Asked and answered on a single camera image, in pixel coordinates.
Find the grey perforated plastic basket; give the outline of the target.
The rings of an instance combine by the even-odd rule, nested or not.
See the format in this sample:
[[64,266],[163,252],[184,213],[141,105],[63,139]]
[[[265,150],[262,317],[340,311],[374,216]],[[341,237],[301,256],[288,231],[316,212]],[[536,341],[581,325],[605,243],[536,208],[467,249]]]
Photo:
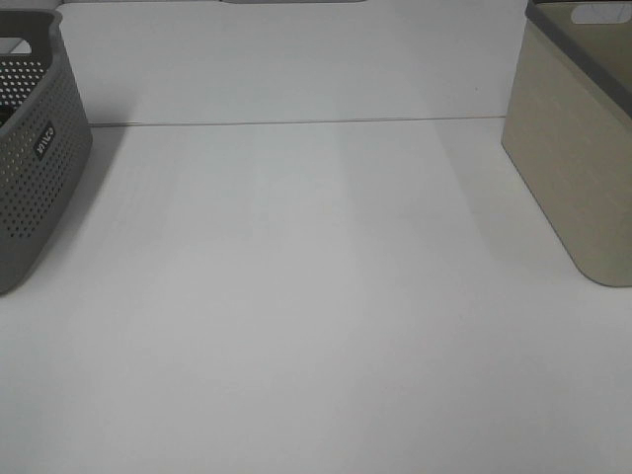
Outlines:
[[1,36],[1,291],[27,277],[61,219],[93,136],[55,10],[4,9]]

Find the beige plastic basket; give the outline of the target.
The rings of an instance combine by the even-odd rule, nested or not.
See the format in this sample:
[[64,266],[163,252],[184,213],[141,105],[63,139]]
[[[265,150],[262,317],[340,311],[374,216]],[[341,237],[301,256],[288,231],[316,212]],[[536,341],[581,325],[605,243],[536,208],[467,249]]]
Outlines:
[[527,3],[502,145],[578,271],[630,286],[630,2]]

